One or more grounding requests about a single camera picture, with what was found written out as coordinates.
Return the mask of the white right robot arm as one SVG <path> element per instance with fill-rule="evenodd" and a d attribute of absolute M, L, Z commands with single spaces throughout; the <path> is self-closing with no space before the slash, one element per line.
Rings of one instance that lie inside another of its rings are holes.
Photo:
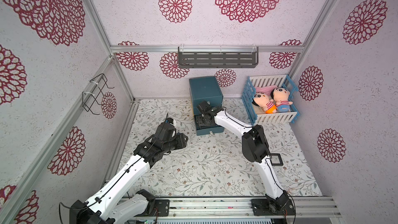
<path fill-rule="evenodd" d="M 254 209 L 264 209 L 272 215 L 296 216 L 296 206 L 291 195 L 282 188 L 273 169 L 272 156 L 263 126 L 248 125 L 228 114 L 224 107 L 210 106 L 206 101 L 197 105 L 202 121 L 214 123 L 241 138 L 243 156 L 257 169 L 265 188 L 266 199 L 254 204 Z"/>

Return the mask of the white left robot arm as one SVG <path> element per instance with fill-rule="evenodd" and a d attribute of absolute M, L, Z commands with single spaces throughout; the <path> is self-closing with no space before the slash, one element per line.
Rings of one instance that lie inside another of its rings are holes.
<path fill-rule="evenodd" d="M 69 223 L 124 224 L 135 216 L 156 216 L 155 196 L 147 190 L 138 191 L 124 202 L 121 199 L 165 155 L 186 148 L 187 141 L 188 137 L 176 130 L 174 120 L 166 118 L 103 188 L 85 202 L 77 200 L 68 208 Z"/>

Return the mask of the black brooch box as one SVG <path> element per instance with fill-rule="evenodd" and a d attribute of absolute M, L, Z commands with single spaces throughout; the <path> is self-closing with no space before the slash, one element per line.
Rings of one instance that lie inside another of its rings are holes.
<path fill-rule="evenodd" d="M 282 160 L 282 156 L 280 153 L 272 153 L 270 154 L 271 164 L 274 167 L 283 167 L 284 162 Z"/>
<path fill-rule="evenodd" d="M 203 116 L 195 116 L 197 130 L 208 129 L 216 126 L 213 120 L 206 120 Z"/>

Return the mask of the teal three-drawer cabinet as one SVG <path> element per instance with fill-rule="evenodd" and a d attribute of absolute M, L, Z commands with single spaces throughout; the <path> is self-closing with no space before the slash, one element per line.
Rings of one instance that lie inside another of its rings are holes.
<path fill-rule="evenodd" d="M 189 79 L 190 95 L 193 106 L 194 122 L 197 136 L 208 135 L 210 133 L 223 133 L 224 127 L 215 125 L 205 125 L 202 121 L 202 114 L 197 106 L 206 101 L 210 106 L 222 106 L 223 94 L 215 76 L 197 77 Z"/>

